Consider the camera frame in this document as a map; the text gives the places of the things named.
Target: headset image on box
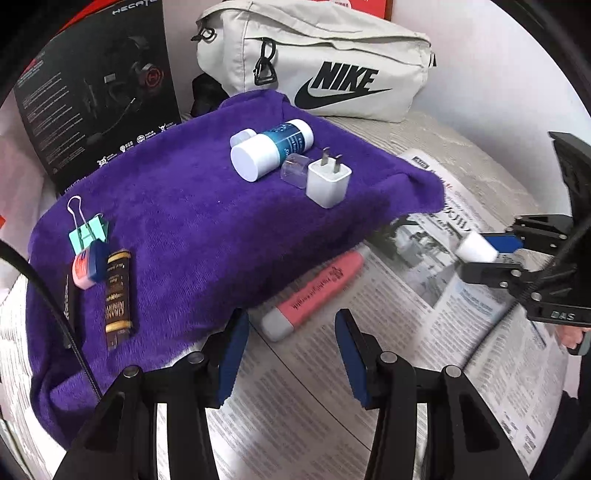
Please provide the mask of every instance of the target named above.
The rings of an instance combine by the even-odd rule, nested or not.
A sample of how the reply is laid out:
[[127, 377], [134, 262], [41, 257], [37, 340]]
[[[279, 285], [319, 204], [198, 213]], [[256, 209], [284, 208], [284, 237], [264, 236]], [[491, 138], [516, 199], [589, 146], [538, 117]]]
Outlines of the headset image on box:
[[[119, 125], [129, 111], [136, 112], [146, 98], [158, 94], [164, 71], [151, 63], [149, 58], [150, 45], [145, 37], [125, 37], [105, 50], [109, 73], [95, 84], [83, 80], [86, 109], [95, 119], [108, 125], [103, 131], [89, 136], [87, 145], [100, 141]], [[111, 120], [113, 113], [117, 116]]]

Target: gray nike bag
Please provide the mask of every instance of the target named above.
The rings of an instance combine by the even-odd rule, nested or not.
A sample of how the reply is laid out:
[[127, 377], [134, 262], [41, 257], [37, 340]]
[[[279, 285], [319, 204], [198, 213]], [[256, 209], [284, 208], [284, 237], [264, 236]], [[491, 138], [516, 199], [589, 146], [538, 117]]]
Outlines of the gray nike bag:
[[228, 0], [197, 25], [229, 95], [273, 88], [316, 115], [402, 121], [434, 58], [426, 35], [332, 2]]

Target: pink highlighter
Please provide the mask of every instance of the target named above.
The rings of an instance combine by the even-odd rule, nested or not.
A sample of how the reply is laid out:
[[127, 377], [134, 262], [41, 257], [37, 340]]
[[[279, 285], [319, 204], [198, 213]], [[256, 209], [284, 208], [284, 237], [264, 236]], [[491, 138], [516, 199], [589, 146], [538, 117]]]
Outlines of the pink highlighter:
[[368, 247], [362, 246], [360, 251], [350, 250], [337, 257], [314, 280], [267, 313], [261, 320], [265, 336], [271, 342], [278, 342], [303, 325], [310, 315], [355, 277], [363, 267], [364, 254], [368, 251]]

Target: chocolate bar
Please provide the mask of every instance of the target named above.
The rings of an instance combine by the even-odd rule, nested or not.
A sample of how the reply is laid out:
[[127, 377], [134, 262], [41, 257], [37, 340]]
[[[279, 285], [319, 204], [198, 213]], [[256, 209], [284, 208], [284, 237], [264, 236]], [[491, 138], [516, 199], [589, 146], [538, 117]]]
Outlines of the chocolate bar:
[[105, 333], [109, 350], [127, 340], [133, 328], [129, 303], [130, 263], [128, 250], [115, 252], [107, 263]]

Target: red box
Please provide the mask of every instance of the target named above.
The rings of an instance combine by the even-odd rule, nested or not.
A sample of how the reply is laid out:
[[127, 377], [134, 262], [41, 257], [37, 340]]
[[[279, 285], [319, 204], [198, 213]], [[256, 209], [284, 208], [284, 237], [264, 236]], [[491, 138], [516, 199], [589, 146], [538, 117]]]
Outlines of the red box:
[[[326, 0], [316, 0], [317, 2], [324, 2]], [[331, 2], [342, 5], [345, 8], [352, 8], [360, 12], [373, 15], [378, 18], [385, 18], [390, 20], [389, 9], [392, 9], [391, 0], [330, 0]]]

